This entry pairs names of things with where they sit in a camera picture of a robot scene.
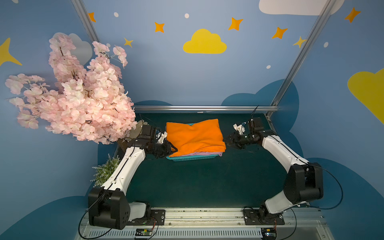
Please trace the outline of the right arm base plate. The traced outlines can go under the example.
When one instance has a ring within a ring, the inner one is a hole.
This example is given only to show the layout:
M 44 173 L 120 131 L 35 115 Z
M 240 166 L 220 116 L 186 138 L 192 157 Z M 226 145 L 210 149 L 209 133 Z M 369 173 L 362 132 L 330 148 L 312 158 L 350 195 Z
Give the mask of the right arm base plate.
M 247 226 L 253 225 L 277 225 L 282 226 L 285 224 L 282 214 L 270 214 L 264 208 L 251 209 L 244 208 L 242 210 L 243 218 Z

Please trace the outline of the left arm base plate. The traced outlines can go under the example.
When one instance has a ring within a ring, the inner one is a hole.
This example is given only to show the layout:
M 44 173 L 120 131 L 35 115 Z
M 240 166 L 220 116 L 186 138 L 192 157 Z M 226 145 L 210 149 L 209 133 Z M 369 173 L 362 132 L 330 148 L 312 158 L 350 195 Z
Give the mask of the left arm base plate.
M 134 219 L 127 222 L 127 226 L 163 226 L 165 224 L 166 210 L 156 209 L 151 210 L 150 213 L 146 213 L 143 218 Z

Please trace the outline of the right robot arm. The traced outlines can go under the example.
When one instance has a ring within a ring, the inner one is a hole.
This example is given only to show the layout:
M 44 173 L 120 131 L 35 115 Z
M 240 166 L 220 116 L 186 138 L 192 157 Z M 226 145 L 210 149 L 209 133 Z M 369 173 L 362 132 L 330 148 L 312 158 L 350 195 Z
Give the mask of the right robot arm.
M 266 130 L 259 118 L 234 124 L 233 128 L 235 132 L 226 138 L 225 143 L 237 149 L 258 144 L 270 152 L 287 172 L 283 190 L 267 199 L 259 208 L 259 221 L 269 224 L 285 210 L 323 198 L 323 170 L 319 164 L 311 164 L 302 158 L 274 131 Z

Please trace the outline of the purple pants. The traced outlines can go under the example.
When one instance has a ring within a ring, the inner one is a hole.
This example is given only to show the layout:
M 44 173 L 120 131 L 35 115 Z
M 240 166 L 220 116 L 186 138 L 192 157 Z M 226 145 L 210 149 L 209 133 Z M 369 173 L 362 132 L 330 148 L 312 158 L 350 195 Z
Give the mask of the purple pants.
M 194 152 L 194 153 L 191 153 L 191 154 L 182 155 L 182 157 L 187 157 L 187 156 L 210 156 L 210 155 L 218 155 L 218 156 L 221 157 L 223 155 L 223 152 Z

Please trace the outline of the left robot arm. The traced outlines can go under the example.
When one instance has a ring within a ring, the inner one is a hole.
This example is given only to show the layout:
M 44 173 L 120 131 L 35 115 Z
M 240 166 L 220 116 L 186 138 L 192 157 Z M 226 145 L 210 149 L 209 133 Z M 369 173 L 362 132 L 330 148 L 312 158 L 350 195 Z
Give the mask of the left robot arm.
M 141 127 L 139 135 L 127 143 L 123 159 L 112 175 L 88 195 L 91 226 L 122 230 L 130 224 L 147 224 L 151 208 L 145 202 L 129 202 L 126 194 L 130 183 L 147 155 L 168 157 L 178 149 L 167 140 L 168 133 L 150 125 Z

